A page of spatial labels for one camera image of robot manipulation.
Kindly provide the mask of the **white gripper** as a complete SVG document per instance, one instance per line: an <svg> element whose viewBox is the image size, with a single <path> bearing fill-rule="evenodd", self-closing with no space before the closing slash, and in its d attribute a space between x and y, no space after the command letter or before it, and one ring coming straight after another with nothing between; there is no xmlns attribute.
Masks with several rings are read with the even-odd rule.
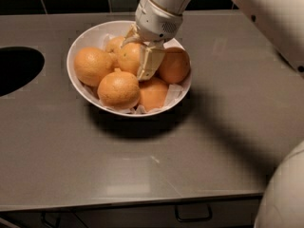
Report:
<svg viewBox="0 0 304 228"><path fill-rule="evenodd" d="M133 23L126 33L122 46L142 41L150 42L146 46L141 46L140 66L137 72L139 81L148 81L154 76L164 58L163 41L169 41L176 36L182 23L182 16L161 9L152 0L140 0L135 21L136 24Z"/></svg>

